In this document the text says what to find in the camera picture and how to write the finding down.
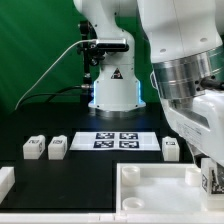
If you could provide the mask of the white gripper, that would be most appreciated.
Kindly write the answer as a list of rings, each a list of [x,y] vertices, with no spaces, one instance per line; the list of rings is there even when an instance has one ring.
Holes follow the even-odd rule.
[[[204,95],[181,100],[161,100],[172,130],[201,153],[224,166],[224,93],[206,90]]]

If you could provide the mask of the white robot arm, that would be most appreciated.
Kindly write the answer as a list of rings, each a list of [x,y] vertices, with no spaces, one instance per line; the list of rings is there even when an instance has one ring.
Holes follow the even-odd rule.
[[[73,0],[96,32],[101,53],[94,82],[93,113],[104,116],[145,107],[134,74],[135,42],[118,27],[117,15],[138,12],[150,44],[152,79],[172,130],[191,148],[224,167],[224,91],[220,72],[222,40],[216,28],[216,0]]]

